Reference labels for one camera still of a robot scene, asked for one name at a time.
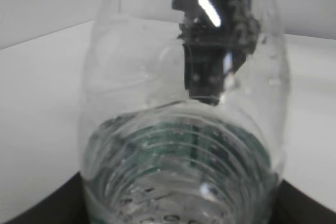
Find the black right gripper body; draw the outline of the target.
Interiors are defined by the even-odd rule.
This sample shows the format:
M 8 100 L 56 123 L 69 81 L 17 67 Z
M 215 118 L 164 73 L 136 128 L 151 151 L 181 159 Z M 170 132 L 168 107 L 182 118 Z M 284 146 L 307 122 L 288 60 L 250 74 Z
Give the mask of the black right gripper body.
M 172 0 L 184 13 L 179 39 L 184 50 L 184 88 L 191 99 L 218 105 L 225 78 L 254 53 L 260 23 L 252 0 Z

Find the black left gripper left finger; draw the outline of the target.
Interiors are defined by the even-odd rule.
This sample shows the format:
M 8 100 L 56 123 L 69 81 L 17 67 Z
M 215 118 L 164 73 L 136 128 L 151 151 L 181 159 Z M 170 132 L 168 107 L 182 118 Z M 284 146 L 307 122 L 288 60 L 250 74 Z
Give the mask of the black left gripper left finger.
M 7 224 L 87 224 L 89 222 L 79 173 L 73 175 L 39 203 L 6 221 Z

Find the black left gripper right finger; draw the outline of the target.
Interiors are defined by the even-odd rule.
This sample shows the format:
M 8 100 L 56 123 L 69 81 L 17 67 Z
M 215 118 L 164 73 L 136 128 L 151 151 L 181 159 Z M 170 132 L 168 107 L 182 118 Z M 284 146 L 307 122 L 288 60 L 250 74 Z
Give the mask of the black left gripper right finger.
M 335 212 L 283 180 L 272 208 L 270 224 L 335 223 Z

